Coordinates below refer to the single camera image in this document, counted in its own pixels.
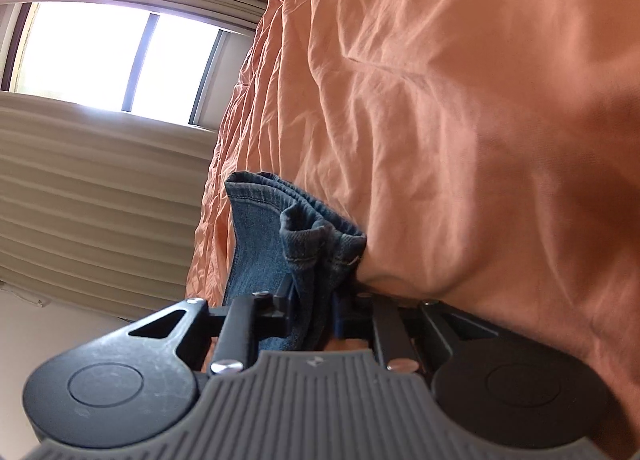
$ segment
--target white wall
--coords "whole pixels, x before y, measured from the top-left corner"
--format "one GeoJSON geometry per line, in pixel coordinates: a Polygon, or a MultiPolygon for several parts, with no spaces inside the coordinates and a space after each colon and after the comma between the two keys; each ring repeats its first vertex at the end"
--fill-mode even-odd
{"type": "Polygon", "coordinates": [[[38,445],[24,411],[22,387],[45,360],[126,322],[52,302],[39,308],[0,289],[0,456],[18,460],[38,445]]]}
{"type": "Polygon", "coordinates": [[[199,126],[213,130],[220,127],[222,115],[238,82],[240,68],[253,42],[252,37],[226,32],[210,74],[207,75],[202,106],[196,122],[199,126]]]}

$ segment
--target jeans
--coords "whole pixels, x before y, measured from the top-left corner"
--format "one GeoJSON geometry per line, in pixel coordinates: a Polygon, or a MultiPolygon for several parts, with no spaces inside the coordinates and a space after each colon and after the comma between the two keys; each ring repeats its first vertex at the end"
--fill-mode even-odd
{"type": "Polygon", "coordinates": [[[275,293],[290,274],[298,309],[288,337],[260,350],[313,350],[329,315],[332,291],[358,266],[365,234],[322,202],[271,173],[235,172],[225,182],[236,251],[224,304],[256,291],[275,293]]]}

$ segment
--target bedspread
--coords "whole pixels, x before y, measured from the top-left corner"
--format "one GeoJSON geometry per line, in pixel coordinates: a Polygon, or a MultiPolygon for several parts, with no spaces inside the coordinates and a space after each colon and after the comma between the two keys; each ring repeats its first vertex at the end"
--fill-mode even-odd
{"type": "Polygon", "coordinates": [[[640,0],[269,0],[220,128],[188,295],[222,299],[223,182],[277,173],[368,236],[358,278],[585,360],[640,436],[640,0]]]}

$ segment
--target window pane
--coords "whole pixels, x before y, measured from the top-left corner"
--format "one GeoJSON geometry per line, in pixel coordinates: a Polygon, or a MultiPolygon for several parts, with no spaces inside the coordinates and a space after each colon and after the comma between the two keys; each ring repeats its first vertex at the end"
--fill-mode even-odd
{"type": "Polygon", "coordinates": [[[199,21],[162,14],[142,66],[132,113],[188,123],[218,30],[199,21]]]}
{"type": "Polygon", "coordinates": [[[148,16],[122,6],[40,3],[15,91],[120,110],[148,16]]]}

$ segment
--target bed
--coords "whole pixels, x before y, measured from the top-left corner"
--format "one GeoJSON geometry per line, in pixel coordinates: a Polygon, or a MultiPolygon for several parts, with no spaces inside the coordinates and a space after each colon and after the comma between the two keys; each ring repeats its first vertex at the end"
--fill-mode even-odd
{"type": "Polygon", "coordinates": [[[267,170],[355,221],[358,279],[590,364],[640,437],[640,0],[269,0],[220,128],[188,296],[222,300],[223,186],[267,170]]]}

